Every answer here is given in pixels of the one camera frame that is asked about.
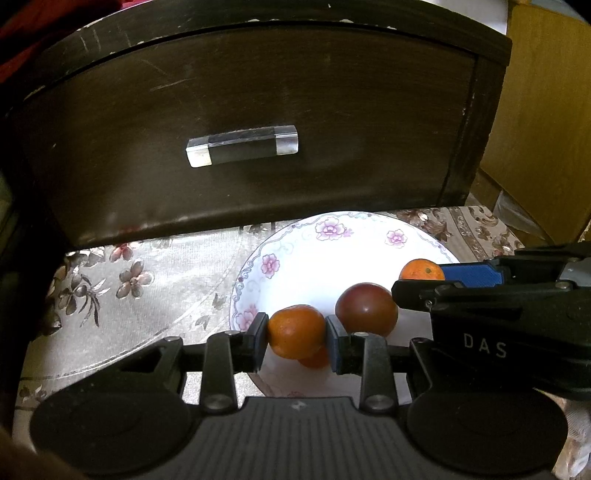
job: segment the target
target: dark red tomato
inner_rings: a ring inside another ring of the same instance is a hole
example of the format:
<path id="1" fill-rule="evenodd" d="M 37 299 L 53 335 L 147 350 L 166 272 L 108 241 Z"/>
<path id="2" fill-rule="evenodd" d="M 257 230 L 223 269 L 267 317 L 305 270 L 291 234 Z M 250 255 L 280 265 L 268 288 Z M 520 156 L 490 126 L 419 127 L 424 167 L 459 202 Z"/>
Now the dark red tomato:
<path id="1" fill-rule="evenodd" d="M 335 307 L 348 333 L 368 332 L 388 336 L 398 321 L 398 305 L 392 294 L 375 283 L 357 283 L 347 288 Z"/>

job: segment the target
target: blue plastic part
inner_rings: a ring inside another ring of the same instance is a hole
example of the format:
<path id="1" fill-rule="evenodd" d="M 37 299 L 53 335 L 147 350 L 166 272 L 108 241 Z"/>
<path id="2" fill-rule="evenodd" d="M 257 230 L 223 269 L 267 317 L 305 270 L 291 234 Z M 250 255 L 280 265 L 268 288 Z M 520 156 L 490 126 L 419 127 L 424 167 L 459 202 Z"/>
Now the blue plastic part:
<path id="1" fill-rule="evenodd" d="M 487 264 L 462 263 L 442 265 L 446 280 L 461 281 L 466 287 L 494 287 L 502 285 L 503 275 Z"/>

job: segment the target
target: tablecloth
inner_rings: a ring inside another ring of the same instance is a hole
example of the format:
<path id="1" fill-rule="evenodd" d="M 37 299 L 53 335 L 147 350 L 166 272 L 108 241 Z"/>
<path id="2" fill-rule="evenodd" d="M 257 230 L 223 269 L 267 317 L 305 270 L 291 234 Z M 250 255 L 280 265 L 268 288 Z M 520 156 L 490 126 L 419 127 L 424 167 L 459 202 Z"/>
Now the tablecloth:
<path id="1" fill-rule="evenodd" d="M 445 244 L 461 262 L 512 254 L 520 241 L 486 207 L 382 212 Z M 230 294 L 251 252 L 292 221 L 260 223 L 68 253 L 48 292 L 38 337 L 28 347 L 13 437 L 30 443 L 35 407 L 50 395 L 147 344 L 171 335 L 201 343 L 228 329 Z M 261 395 L 236 376 L 239 400 Z M 197 403 L 199 375 L 184 400 Z"/>

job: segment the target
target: wooden cabinet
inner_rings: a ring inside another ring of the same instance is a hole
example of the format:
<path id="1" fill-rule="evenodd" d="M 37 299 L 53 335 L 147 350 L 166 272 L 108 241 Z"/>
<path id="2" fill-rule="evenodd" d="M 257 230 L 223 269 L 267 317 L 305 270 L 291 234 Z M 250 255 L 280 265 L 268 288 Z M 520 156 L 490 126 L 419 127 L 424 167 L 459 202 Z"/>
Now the wooden cabinet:
<path id="1" fill-rule="evenodd" d="M 412 0 L 201 7 L 104 18 L 9 86 L 26 98 L 8 117 L 12 179 L 69 245 L 463 202 L 503 35 Z M 189 166 L 191 138 L 274 125 L 295 125 L 297 154 Z"/>
<path id="2" fill-rule="evenodd" d="M 529 5 L 511 12 L 511 64 L 481 168 L 555 243 L 591 216 L 591 27 Z"/>

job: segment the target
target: floral plate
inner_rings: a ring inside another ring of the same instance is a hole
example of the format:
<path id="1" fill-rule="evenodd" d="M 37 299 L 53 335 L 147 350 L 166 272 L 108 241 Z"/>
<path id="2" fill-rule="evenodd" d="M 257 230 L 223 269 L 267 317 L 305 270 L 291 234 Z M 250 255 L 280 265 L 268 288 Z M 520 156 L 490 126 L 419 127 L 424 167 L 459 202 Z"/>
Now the floral plate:
<path id="1" fill-rule="evenodd" d="M 324 315 L 351 285 L 372 282 L 392 287 L 402 267 L 414 258 L 458 263 L 435 239 L 396 218 L 366 212 L 332 212 L 288 225 L 265 240 L 246 261 L 230 301 L 230 328 L 245 331 L 258 312 L 269 316 L 295 304 L 309 304 Z M 428 313 L 400 310 L 388 337 L 393 345 L 431 337 Z M 308 369 L 267 349 L 258 375 L 251 376 L 266 395 L 340 396 L 357 402 L 360 378 L 337 376 L 329 367 Z M 410 400 L 404 374 L 397 374 L 400 400 Z"/>

